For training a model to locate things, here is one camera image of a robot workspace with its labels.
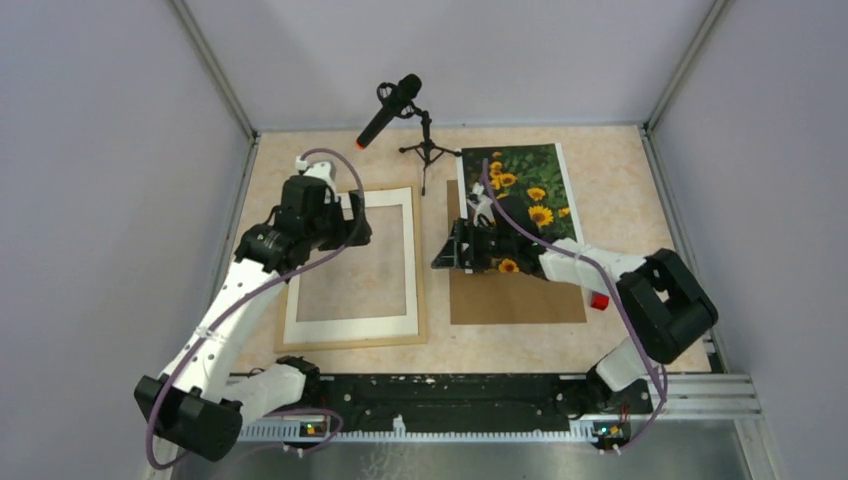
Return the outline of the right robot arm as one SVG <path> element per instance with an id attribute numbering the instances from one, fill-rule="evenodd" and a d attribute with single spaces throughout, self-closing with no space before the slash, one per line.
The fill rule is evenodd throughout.
<path id="1" fill-rule="evenodd" d="M 474 225 L 453 222 L 434 269 L 481 273 L 499 260 L 511 271 L 567 283 L 607 296 L 628 332 L 587 375 L 586 397 L 600 412 L 612 412 L 627 388 L 676 361 L 718 321 L 713 301 L 677 252 L 660 248 L 646 256 L 611 252 L 571 238 L 549 241 L 507 220 Z"/>

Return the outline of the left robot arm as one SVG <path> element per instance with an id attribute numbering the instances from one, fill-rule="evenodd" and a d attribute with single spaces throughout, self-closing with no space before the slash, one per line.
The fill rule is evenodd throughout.
<path id="1" fill-rule="evenodd" d="M 158 377 L 144 376 L 136 385 L 148 442 L 160 438 L 219 461 L 248 424 L 283 406 L 302 414 L 317 407 L 319 370 L 302 359 L 281 360 L 239 384 L 229 377 L 291 279 L 369 243 L 363 189 L 349 192 L 348 201 L 350 220 L 331 180 L 302 174 L 284 183 L 268 218 L 243 234 L 216 298 L 181 353 Z"/>

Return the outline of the sunflower photo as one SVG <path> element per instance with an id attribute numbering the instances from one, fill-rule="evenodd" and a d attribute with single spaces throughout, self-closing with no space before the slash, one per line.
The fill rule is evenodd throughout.
<path id="1" fill-rule="evenodd" d="M 534 238 L 550 244 L 566 238 L 574 241 L 583 239 L 564 154 L 555 143 L 464 148 L 461 150 L 458 182 L 463 187 L 458 203 L 461 218 L 455 221 L 471 220 L 467 197 L 474 184 L 480 183 L 512 221 Z M 503 219 L 497 207 L 492 205 L 492 210 L 495 225 L 512 226 Z M 536 240 L 530 240 L 540 246 L 540 262 L 547 249 Z M 510 260 L 503 260 L 494 269 L 501 273 L 520 273 Z M 494 269 L 465 271 L 486 273 Z M 523 274 L 540 279 L 546 277 L 541 262 L 539 273 Z"/>

